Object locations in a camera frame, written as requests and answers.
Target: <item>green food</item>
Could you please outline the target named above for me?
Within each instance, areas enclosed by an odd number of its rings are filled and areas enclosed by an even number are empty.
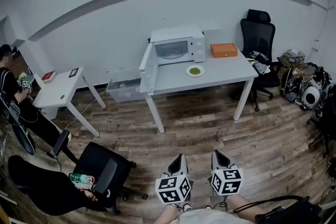
[[[193,75],[198,75],[199,73],[201,73],[201,71],[199,70],[199,68],[197,67],[193,67],[189,70],[190,74],[193,74]]]

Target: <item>white desk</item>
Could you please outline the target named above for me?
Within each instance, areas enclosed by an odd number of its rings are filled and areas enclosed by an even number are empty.
[[[153,95],[245,81],[243,93],[233,116],[237,121],[244,108],[253,80],[258,76],[258,73],[240,51],[238,51],[237,57],[213,58],[208,50],[206,60],[196,63],[205,69],[205,73],[198,78],[190,77],[186,73],[187,67],[194,64],[194,62],[181,62],[159,66]],[[147,93],[143,81],[141,81],[140,92]],[[146,100],[157,128],[160,133],[164,133],[164,127],[152,97],[147,95]]]
[[[74,77],[69,78],[70,72],[71,71],[57,74],[52,82],[46,84],[44,84],[39,79],[39,77],[35,77],[37,83],[41,87],[41,90],[34,100],[34,106],[37,108],[59,108],[61,106],[66,106],[94,136],[99,136],[99,132],[93,128],[93,126],[82,116],[82,114],[78,112],[78,110],[71,103],[79,81],[84,79],[84,82],[103,109],[106,108],[106,105],[99,96],[96,89],[90,83],[88,83],[83,74],[83,67],[78,69],[77,74]]]

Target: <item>open microwave door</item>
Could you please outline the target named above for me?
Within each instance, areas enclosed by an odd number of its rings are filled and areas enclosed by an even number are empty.
[[[149,43],[139,68],[141,81],[144,82],[148,95],[153,95],[154,93],[156,75],[159,68],[157,60],[155,46],[153,43]]]

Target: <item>orange box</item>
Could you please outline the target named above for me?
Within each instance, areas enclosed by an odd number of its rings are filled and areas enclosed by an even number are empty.
[[[238,51],[233,43],[211,44],[211,54],[214,58],[236,57]]]

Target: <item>red book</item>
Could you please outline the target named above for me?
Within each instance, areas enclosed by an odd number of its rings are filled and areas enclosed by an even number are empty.
[[[42,77],[42,81],[44,83],[51,82],[54,79],[55,76],[56,76],[56,71],[51,71],[51,72],[45,73],[44,76]]]

